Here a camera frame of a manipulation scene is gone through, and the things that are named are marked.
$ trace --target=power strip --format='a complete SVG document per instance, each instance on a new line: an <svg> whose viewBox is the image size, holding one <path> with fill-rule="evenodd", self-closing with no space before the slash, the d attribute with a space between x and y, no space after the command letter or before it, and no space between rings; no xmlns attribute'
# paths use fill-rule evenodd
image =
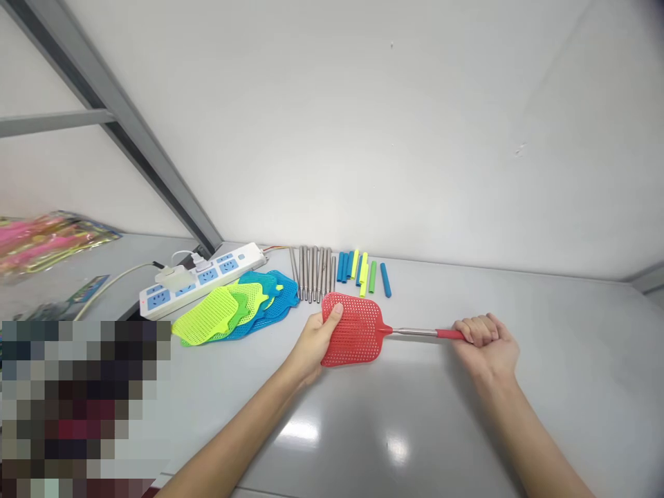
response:
<svg viewBox="0 0 664 498"><path fill-rule="evenodd" d="M195 268L190 272L196 281L189 287L171 292L157 284L138 294L140 315L148 320L159 320L176 309L211 293L215 288L237 280L242 274L260 268L268 259L259 247L252 243L228 252L210 261L212 265L202 271Z"/></svg>

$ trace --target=white cable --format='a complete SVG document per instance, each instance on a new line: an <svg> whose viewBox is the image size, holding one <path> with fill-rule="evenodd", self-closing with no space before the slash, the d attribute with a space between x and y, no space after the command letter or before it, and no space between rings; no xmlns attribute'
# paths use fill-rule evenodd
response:
<svg viewBox="0 0 664 498"><path fill-rule="evenodd" d="M97 299L99 296L101 296L101 294L103 294L104 292L106 292L106 289L108 289L108 287L112 286L114 283L116 283L118 280L120 280L122 277L124 277L127 273L133 272L134 270L138 270L139 268L142 268L143 266L153 266L153 264L152 264L152 263L143 263L142 265L138 265L138 266L134 266L133 268L130 268L130 269L127 270L126 272L120 273L117 277L115 277L115 278L114 278L113 280L111 280L108 284L106 284L106 285L104 286L103 289L101 289L98 293L96 293L96 294L92 297L92 299L90 299L90 300L85 304L85 306L83 306L83 307L81 308L81 311L78 312L78 315L76 315L76 318L74 318L74 321L77 322L78 320L80 320L81 317L83 316L83 313L85 313L86 311L88 311L88 308L90 307L90 305L91 305L92 303L94 303L95 299Z"/></svg>
<svg viewBox="0 0 664 498"><path fill-rule="evenodd" d="M191 254L191 255L196 254L195 252L187 251L187 250L176 251L176 252L174 252L173 255L171 256L171 264L173 264L173 258L175 257L176 254L184 254L185 252L186 252L187 254Z"/></svg>

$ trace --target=fly swatter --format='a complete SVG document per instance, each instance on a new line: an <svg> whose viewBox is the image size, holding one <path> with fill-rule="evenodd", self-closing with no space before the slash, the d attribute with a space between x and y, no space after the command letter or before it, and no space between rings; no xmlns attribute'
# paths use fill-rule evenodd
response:
<svg viewBox="0 0 664 498"><path fill-rule="evenodd" d="M323 367L374 361L382 349L383 338L392 332L403 335L465 340L459 331L393 329L382 322L382 313L375 302L340 293L329 293L323 299L323 320L327 320L332 308L338 302L344 305L344 313L332 332L327 353L320 363Z"/></svg>

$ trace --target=table surface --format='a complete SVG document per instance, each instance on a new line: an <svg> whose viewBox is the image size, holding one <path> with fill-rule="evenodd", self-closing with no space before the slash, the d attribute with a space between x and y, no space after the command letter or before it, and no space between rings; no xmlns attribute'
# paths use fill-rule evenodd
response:
<svg viewBox="0 0 664 498"><path fill-rule="evenodd" d="M141 263L170 264L174 252L196 246L193 239L124 234L15 285L0 285L0 320L11 320L39 304L64 301L98 275L110 275L110 281ZM127 274L90 306L84 320L119 320L138 302L138 293L154 284L156 272L156 268L145 267Z"/></svg>
<svg viewBox="0 0 664 498"><path fill-rule="evenodd" d="M218 254L239 244L225 243ZM260 271L291 276L287 250ZM387 324L449 327L496 313L522 353L517 377L543 423L597 496L652 496L664 457L664 311L626 284L385 261ZM336 290L358 295L354 282ZM165 320L175 320L193 304ZM174 458L163 485L262 386L320 305L248 337L171 343ZM519 487L468 377L445 340L388 336L368 365L326 370L296 402L236 496L515 497Z"/></svg>

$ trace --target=pixelated area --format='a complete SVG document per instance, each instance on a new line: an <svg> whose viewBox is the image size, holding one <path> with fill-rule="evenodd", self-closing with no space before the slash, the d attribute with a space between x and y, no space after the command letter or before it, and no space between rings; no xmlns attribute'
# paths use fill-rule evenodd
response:
<svg viewBox="0 0 664 498"><path fill-rule="evenodd" d="M2 495L141 497L169 461L169 322L3 322Z"/></svg>

